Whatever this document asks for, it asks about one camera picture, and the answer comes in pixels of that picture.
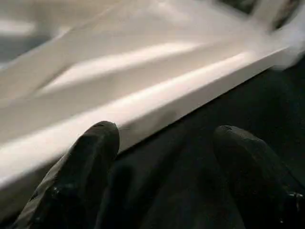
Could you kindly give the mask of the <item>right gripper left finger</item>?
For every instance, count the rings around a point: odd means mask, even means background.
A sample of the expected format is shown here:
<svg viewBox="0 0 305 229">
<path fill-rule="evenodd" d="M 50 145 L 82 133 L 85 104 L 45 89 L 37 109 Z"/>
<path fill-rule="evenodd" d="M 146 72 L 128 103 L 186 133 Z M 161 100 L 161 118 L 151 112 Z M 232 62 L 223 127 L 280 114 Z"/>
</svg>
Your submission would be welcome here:
<svg viewBox="0 0 305 229">
<path fill-rule="evenodd" d="M 94 228 L 119 146 L 116 124 L 91 126 L 48 171 L 11 228 Z"/>
</svg>

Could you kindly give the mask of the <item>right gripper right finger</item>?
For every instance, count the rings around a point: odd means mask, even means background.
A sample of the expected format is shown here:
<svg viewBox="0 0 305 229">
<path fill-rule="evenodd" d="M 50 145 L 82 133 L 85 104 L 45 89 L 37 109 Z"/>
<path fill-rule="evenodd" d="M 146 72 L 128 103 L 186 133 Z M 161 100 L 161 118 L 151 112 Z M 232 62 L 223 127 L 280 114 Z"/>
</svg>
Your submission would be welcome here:
<svg viewBox="0 0 305 229">
<path fill-rule="evenodd" d="M 214 131 L 213 146 L 247 229 L 305 227 L 305 186 L 267 143 L 222 125 Z"/>
</svg>

